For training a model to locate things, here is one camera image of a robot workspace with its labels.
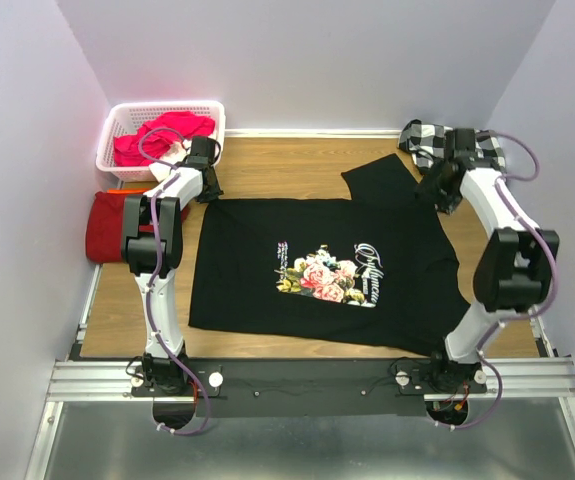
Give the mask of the black floral print t-shirt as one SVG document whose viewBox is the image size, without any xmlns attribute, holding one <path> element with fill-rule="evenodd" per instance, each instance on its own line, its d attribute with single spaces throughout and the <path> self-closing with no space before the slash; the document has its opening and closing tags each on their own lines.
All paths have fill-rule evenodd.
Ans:
<svg viewBox="0 0 575 480">
<path fill-rule="evenodd" d="M 346 199 L 228 199 L 205 212 L 194 328 L 440 349 L 468 302 L 459 262 L 396 155 L 342 175 Z"/>
</svg>

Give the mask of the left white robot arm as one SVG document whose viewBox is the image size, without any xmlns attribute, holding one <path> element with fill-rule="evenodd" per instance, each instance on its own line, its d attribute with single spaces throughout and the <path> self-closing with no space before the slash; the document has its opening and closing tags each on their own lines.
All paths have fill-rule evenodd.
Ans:
<svg viewBox="0 0 575 480">
<path fill-rule="evenodd" d="M 141 295 L 147 331 L 140 370 L 132 374 L 136 389 L 173 396 L 196 385 L 182 365 L 175 274 L 183 255 L 183 209 L 193 200 L 205 203 L 223 194 L 215 172 L 221 152 L 214 138 L 183 139 L 176 157 L 153 161 L 162 168 L 157 185 L 124 200 L 121 256 Z"/>
</svg>

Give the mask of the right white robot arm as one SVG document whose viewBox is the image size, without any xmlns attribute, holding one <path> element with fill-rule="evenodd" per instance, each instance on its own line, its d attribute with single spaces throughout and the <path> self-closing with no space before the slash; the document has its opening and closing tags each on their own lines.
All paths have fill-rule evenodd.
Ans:
<svg viewBox="0 0 575 480">
<path fill-rule="evenodd" d="M 531 318 L 533 308 L 547 309 L 557 293 L 558 234 L 527 215 L 507 187 L 507 174 L 476 152 L 475 138 L 472 129 L 447 132 L 443 159 L 416 189 L 441 213 L 467 200 L 488 238 L 473 276 L 475 300 L 419 376 L 436 393 L 482 384 L 484 354 L 500 330 Z"/>
</svg>

